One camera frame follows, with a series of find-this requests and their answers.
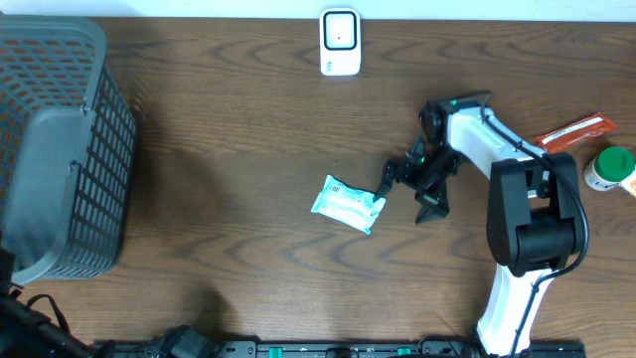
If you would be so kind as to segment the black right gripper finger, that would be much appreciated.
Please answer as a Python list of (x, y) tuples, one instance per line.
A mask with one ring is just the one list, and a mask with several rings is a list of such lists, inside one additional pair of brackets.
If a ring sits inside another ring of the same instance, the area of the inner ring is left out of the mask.
[(417, 224), (443, 219), (449, 214), (445, 184), (423, 192), (416, 192), (414, 198), (421, 205), (415, 219)]
[(373, 198), (374, 202), (377, 202), (387, 196), (387, 194), (392, 190), (393, 183), (397, 176), (398, 163), (396, 161), (387, 161), (383, 168), (380, 184)]

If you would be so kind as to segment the mint Zappy wipes pack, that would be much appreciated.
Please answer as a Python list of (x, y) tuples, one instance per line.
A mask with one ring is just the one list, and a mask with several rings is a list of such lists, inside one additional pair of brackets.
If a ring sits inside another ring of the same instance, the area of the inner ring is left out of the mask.
[(374, 193), (355, 189), (328, 175), (311, 212), (370, 235), (385, 204), (385, 198), (375, 199)]

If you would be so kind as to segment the red Top chocolate bar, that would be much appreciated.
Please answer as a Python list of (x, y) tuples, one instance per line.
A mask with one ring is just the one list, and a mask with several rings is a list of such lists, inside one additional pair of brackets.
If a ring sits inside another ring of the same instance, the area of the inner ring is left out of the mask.
[(565, 127), (537, 136), (536, 144), (548, 153), (565, 151), (567, 148), (588, 139), (604, 135), (616, 129), (608, 116), (597, 112)]

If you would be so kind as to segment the green lid jar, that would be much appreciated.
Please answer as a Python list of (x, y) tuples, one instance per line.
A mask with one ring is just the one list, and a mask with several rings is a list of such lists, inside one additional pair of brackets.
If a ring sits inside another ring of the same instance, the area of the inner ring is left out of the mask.
[(635, 157), (624, 147), (608, 147), (583, 170), (584, 182), (593, 190), (609, 191), (635, 170)]

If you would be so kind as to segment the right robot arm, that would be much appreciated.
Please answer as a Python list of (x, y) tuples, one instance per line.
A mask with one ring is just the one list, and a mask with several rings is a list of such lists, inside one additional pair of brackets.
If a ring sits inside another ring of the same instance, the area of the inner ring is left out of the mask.
[(496, 262), (489, 300), (469, 342), (450, 342), (456, 357), (530, 357), (530, 332), (547, 288), (577, 268), (590, 232), (576, 164), (549, 154), (506, 127), (487, 91), (430, 99), (421, 132), (401, 161), (386, 163), (375, 198), (401, 183), (414, 191), (420, 223), (448, 215), (448, 177), (469, 162), (488, 179), (486, 239)]

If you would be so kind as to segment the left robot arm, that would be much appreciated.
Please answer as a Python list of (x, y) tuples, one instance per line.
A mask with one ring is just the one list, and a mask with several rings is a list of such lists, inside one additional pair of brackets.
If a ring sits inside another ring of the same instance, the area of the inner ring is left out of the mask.
[(62, 315), (56, 325), (18, 300), (22, 287), (12, 280), (14, 260), (14, 255), (1, 250), (1, 358), (93, 357), (92, 349), (70, 335)]

